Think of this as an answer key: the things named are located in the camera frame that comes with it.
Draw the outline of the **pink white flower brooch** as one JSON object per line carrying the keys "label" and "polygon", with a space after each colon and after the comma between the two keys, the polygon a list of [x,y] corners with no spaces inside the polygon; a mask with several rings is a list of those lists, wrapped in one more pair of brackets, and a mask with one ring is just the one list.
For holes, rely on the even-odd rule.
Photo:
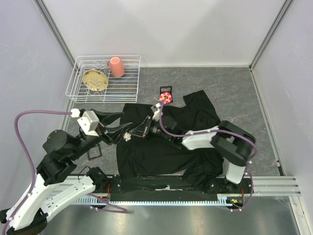
{"label": "pink white flower brooch", "polygon": [[164,104],[170,104],[173,102],[173,97],[169,92],[163,92],[159,95],[159,98],[154,97],[154,100]]}

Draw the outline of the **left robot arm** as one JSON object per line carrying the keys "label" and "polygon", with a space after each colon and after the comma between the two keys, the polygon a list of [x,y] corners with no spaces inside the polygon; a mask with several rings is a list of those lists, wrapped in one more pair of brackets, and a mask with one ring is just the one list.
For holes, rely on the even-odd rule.
{"label": "left robot arm", "polygon": [[[35,167],[18,129],[19,119],[27,114],[69,115],[77,119],[79,134],[74,137],[64,130],[52,131],[43,144],[45,156]],[[108,145],[120,142],[131,123],[117,127],[109,125],[123,114],[104,113],[94,109],[71,109],[69,112],[30,110],[18,114],[14,121],[15,132],[30,163],[32,180],[13,207],[1,210],[0,221],[4,224],[2,234],[38,235],[49,221],[81,196],[108,191],[110,178],[99,167],[92,167],[72,186],[49,197],[77,167],[74,161],[100,142]]]}

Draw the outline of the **white leaf brooch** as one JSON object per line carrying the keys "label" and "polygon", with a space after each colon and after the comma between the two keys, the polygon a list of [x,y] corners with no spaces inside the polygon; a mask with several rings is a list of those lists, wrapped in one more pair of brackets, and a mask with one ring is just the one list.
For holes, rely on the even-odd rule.
{"label": "white leaf brooch", "polygon": [[129,134],[129,133],[127,133],[127,132],[126,132],[126,133],[124,134],[124,136],[123,136],[123,139],[124,139],[125,141],[130,141],[131,138],[132,138],[131,134]]}

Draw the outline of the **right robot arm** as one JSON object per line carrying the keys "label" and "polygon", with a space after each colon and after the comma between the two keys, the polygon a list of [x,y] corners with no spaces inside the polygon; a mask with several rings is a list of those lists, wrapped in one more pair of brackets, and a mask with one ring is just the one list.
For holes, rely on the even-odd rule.
{"label": "right robot arm", "polygon": [[209,129],[183,131],[174,123],[170,127],[165,127],[154,118],[147,116],[141,124],[131,129],[128,135],[124,139],[157,137],[187,150],[214,148],[228,160],[224,187],[231,193],[241,188],[246,166],[257,151],[256,138],[226,120]]}

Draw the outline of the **black t-shirt garment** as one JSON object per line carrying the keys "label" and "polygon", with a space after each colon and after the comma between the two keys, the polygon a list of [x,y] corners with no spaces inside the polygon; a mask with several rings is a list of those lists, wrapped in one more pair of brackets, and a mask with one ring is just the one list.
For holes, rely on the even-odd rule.
{"label": "black t-shirt garment", "polygon": [[[220,124],[216,110],[205,91],[183,96],[185,106],[164,106],[162,123],[177,123],[183,131],[199,131]],[[184,171],[183,179],[201,190],[223,173],[224,160],[214,148],[187,150],[158,137],[132,137],[116,146],[118,172],[123,178],[155,176]]]}

